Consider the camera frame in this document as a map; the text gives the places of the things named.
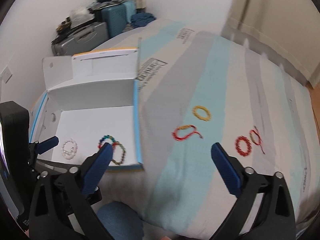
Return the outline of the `teal hard suitcase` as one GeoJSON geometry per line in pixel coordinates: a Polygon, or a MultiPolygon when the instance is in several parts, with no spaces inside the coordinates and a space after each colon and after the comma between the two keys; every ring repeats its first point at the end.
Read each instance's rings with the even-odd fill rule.
{"type": "Polygon", "coordinates": [[[101,19],[106,23],[109,38],[123,32],[131,17],[136,14],[134,1],[127,1],[118,5],[106,7],[101,10],[101,19]]]}

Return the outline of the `white cardboard box blue trim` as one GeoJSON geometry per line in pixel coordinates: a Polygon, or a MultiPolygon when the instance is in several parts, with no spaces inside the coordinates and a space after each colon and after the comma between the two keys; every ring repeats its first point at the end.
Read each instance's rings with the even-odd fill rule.
{"type": "Polygon", "coordinates": [[[30,141],[57,136],[38,156],[49,167],[80,165],[106,142],[115,144],[109,171],[141,171],[137,47],[46,57],[46,90],[31,113],[30,141]]]}

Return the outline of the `blue jeans leg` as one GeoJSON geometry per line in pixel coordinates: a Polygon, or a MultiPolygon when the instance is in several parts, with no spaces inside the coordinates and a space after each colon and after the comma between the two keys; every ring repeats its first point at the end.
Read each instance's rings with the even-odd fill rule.
{"type": "Polygon", "coordinates": [[[97,217],[114,239],[143,239],[143,221],[138,213],[121,202],[111,202],[97,211],[97,217]]]}

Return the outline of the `black items on suitcase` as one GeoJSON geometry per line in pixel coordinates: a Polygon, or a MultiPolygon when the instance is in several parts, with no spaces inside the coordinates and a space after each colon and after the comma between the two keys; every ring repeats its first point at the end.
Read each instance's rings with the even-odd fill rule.
{"type": "Polygon", "coordinates": [[[106,7],[120,5],[125,0],[96,0],[87,7],[79,7],[72,10],[70,15],[56,28],[56,38],[52,45],[58,44],[72,33],[97,21],[98,12],[106,7]]]}

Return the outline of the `red string bracelet gold tube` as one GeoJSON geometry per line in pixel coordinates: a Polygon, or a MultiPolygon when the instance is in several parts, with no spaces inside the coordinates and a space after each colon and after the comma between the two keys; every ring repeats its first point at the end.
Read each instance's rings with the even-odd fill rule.
{"type": "Polygon", "coordinates": [[[197,130],[197,127],[191,124],[177,127],[171,135],[176,141],[185,141],[193,135],[203,139],[203,135],[197,130]]]}

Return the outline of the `white wall socket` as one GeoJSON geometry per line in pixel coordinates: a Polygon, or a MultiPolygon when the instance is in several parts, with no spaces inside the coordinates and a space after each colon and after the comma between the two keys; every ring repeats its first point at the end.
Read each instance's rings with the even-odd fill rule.
{"type": "Polygon", "coordinates": [[[12,77],[12,72],[11,70],[9,69],[8,66],[6,66],[3,71],[1,72],[1,80],[4,82],[4,83],[7,83],[10,78],[12,77]]]}

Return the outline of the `beige curtain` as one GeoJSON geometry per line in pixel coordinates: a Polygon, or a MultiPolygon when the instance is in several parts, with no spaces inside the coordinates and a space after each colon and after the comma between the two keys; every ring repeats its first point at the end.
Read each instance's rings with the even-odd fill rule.
{"type": "Polygon", "coordinates": [[[312,0],[233,0],[226,25],[269,46],[319,84],[319,11],[312,0]]]}

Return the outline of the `dark blue clothes pile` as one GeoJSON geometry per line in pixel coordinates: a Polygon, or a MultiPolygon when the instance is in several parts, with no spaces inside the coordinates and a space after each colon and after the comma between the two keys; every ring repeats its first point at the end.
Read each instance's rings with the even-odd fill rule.
{"type": "Polygon", "coordinates": [[[155,16],[149,12],[140,12],[131,16],[131,27],[141,28],[156,20],[155,16]]]}

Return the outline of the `striped pastel bed sheet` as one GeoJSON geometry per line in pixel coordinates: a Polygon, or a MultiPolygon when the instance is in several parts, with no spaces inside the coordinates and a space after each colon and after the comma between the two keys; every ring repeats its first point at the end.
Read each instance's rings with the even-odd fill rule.
{"type": "Polygon", "coordinates": [[[107,173],[105,199],[164,230],[208,239],[235,197],[210,154],[219,142],[243,166],[284,175],[296,222],[319,200],[319,142],[306,87],[265,57],[211,31],[158,19],[102,48],[141,46],[139,118],[144,171],[107,173]],[[203,135],[176,141],[194,125],[203,135]]]}

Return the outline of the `grey hard suitcase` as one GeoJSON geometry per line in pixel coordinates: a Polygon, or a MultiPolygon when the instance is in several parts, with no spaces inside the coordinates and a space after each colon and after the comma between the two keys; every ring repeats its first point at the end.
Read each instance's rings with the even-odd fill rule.
{"type": "Polygon", "coordinates": [[[108,40],[105,22],[95,22],[52,44],[54,56],[75,55],[93,50],[108,40]]]}

